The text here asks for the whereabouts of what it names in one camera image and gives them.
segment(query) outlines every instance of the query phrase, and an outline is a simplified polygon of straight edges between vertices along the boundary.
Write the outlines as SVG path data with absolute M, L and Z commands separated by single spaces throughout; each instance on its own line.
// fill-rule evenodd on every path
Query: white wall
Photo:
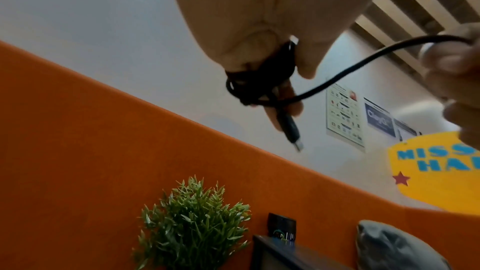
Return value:
M 326 97 L 305 101 L 297 119 L 305 150 L 295 152 L 261 108 L 225 90 L 225 74 L 201 52 L 175 0 L 0 0 L 0 40 L 123 90 L 283 158 L 399 203 L 384 149 L 397 141 L 366 125 L 365 149 L 327 133 Z M 344 33 L 315 80 L 295 75 L 297 92 L 371 54 Z M 424 134 L 454 130 L 442 105 L 385 58 L 340 82 Z

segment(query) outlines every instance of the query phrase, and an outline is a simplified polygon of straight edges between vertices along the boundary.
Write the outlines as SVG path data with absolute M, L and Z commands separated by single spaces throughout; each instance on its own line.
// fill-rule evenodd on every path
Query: ceiling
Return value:
M 480 0 L 373 0 L 351 29 L 380 49 L 393 42 L 437 34 L 463 23 L 480 22 Z M 405 73 L 422 82 L 420 47 L 400 50 L 390 59 Z

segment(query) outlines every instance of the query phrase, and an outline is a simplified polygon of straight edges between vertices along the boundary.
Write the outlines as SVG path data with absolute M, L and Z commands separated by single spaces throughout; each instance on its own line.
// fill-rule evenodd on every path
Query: red star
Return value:
M 404 184 L 405 186 L 409 185 L 407 181 L 410 179 L 410 177 L 403 175 L 401 171 L 398 173 L 398 175 L 393 175 L 392 177 L 395 179 L 395 185 L 398 185 L 398 184 Z

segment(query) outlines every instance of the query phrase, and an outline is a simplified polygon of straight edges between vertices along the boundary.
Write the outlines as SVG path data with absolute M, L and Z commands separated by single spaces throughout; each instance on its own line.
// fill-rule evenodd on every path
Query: poster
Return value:
M 480 152 L 458 132 L 416 136 L 388 149 L 392 178 L 405 196 L 445 211 L 480 216 Z
M 326 91 L 326 128 L 365 147 L 357 94 L 337 83 Z
M 398 119 L 393 119 L 398 130 L 398 139 L 403 142 L 417 136 L 417 131 Z
M 396 138 L 394 120 L 387 110 L 365 98 L 365 111 L 370 126 Z

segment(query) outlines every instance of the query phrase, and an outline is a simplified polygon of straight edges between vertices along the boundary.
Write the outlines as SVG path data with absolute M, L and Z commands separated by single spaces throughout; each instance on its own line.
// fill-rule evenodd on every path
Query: blue poster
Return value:
M 366 119 L 368 124 L 372 127 L 387 133 L 390 136 L 395 136 L 394 121 L 387 111 L 382 111 L 382 108 L 375 107 L 365 103 Z

